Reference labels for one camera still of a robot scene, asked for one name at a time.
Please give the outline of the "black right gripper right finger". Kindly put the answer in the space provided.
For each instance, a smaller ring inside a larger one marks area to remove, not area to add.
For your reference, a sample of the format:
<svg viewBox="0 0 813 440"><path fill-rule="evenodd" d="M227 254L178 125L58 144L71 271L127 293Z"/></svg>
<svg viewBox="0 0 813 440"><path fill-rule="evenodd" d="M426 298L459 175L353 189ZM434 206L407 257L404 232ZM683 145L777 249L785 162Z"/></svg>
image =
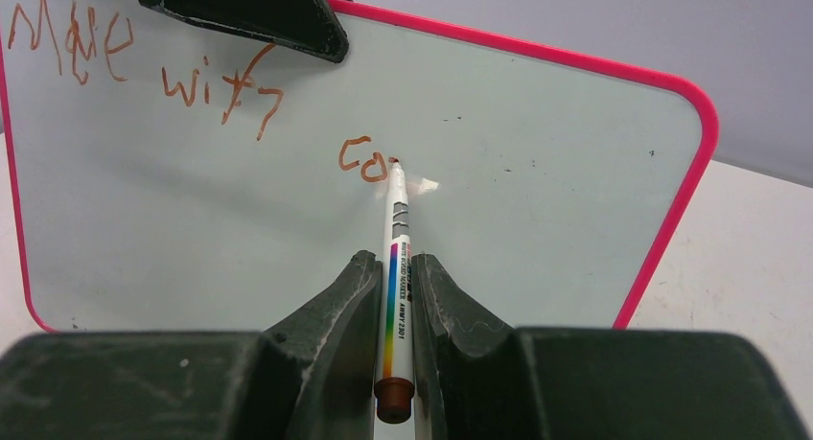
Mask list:
<svg viewBox="0 0 813 440"><path fill-rule="evenodd" d="M723 333L514 328L411 262L419 439L803 439L754 345Z"/></svg>

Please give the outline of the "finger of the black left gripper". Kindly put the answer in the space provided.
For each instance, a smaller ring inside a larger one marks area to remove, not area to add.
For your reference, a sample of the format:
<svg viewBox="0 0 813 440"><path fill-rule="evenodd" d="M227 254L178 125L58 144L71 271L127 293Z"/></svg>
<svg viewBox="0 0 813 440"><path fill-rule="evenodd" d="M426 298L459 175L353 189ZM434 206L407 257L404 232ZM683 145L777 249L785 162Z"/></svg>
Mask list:
<svg viewBox="0 0 813 440"><path fill-rule="evenodd" d="M138 0L154 12L199 28L293 49L333 63L349 50L328 0Z"/></svg>

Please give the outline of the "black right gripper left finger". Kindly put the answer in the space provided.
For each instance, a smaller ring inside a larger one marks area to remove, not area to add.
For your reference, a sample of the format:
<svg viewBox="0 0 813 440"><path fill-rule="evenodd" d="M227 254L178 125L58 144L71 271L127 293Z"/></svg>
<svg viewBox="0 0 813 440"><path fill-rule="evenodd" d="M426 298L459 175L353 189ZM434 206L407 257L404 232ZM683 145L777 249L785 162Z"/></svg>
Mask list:
<svg viewBox="0 0 813 440"><path fill-rule="evenodd" d="M38 334L1 358L5 439L370 439L382 265L262 332Z"/></svg>

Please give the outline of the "white whiteboard marker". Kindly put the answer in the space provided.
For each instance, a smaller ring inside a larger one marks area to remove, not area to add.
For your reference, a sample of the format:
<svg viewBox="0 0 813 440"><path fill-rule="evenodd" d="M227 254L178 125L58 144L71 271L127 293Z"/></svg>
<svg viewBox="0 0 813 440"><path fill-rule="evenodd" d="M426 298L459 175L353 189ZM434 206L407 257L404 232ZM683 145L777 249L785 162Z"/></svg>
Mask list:
<svg viewBox="0 0 813 440"><path fill-rule="evenodd" d="M391 164L385 203L382 297L374 395L379 420L388 424L401 424L411 417L415 383L407 177L397 161Z"/></svg>

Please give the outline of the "whiteboard with pink frame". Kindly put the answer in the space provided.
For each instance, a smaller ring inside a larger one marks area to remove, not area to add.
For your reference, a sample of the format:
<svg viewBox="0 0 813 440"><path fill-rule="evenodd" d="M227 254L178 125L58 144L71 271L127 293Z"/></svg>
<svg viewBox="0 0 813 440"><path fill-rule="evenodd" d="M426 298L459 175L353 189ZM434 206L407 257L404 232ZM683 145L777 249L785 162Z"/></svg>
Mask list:
<svg viewBox="0 0 813 440"><path fill-rule="evenodd" d="M25 288L45 326L261 328L383 245L512 323L628 320L718 119L679 77L342 5L339 64L135 0L1 0Z"/></svg>

